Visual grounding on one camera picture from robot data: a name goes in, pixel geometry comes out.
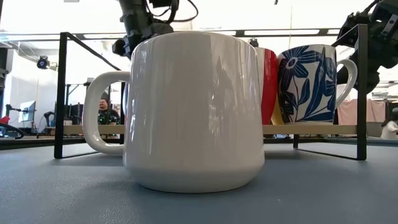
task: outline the pink curtain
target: pink curtain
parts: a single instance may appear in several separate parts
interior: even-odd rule
[[[338,124],[356,125],[357,100],[345,100],[337,108]],[[383,122],[386,119],[386,104],[383,101],[369,100],[366,103],[366,121]]]

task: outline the red mug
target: red mug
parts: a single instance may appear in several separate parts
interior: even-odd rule
[[[269,124],[277,94],[278,61],[268,49],[255,47],[259,66],[262,125]]]

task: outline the camera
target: camera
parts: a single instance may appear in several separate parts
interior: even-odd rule
[[[49,69],[50,62],[47,56],[40,56],[40,59],[37,61],[37,68],[39,69]]]
[[[249,44],[253,47],[258,47],[259,46],[259,42],[257,41],[256,38],[251,38],[249,41]]]

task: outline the mug rim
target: mug rim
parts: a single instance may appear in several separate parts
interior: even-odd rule
[[[250,45],[249,43],[247,43],[247,42],[245,42],[245,41],[243,41],[243,40],[241,40],[239,38],[236,38],[236,37],[234,37],[232,35],[220,34],[220,33],[217,33],[217,32],[210,32],[210,31],[185,30],[185,31],[171,32],[171,33],[168,33],[168,34],[162,34],[162,35],[158,35],[156,37],[152,37],[150,39],[147,39],[147,40],[141,42],[140,44],[137,45],[137,47],[140,46],[140,45],[143,45],[144,43],[148,43],[150,41],[153,41],[155,39],[163,39],[163,38],[166,38],[166,37],[168,37],[170,35],[184,35],[184,34],[187,34],[187,33],[201,34],[201,35],[213,35],[213,36],[218,36],[218,37],[226,37],[226,38],[230,38],[230,39],[234,39],[234,40],[240,40],[241,42],[244,42],[245,44]]]
[[[273,50],[267,49],[267,48],[265,48],[265,47],[254,47],[254,49],[268,50],[268,51],[270,51],[271,53],[273,53],[274,55],[276,55],[276,53],[275,53]]]
[[[305,47],[305,46],[329,47],[329,48],[332,48],[332,49],[336,50],[336,47],[331,46],[331,45],[327,45],[327,44],[307,44],[307,45],[301,45],[301,46],[293,47],[293,48],[291,48],[291,49],[284,50],[283,52],[290,51],[290,50],[293,50],[293,49],[297,49],[297,48],[299,48],[299,47]]]

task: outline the mug handle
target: mug handle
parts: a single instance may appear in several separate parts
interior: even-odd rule
[[[98,102],[100,102],[105,88],[112,83],[128,82],[129,80],[129,72],[106,72],[96,77],[87,89],[83,107],[83,134],[88,145],[98,152],[115,156],[123,155],[124,145],[110,145],[101,139],[97,114],[100,108]]]
[[[339,62],[337,62],[337,65],[344,65],[347,70],[348,70],[348,80],[347,80],[347,85],[342,94],[337,98],[336,100],[336,108],[340,106],[340,104],[347,98],[348,94],[350,91],[353,89],[355,82],[356,82],[356,77],[358,76],[358,69],[356,68],[355,63],[352,60],[349,59],[343,59]]]

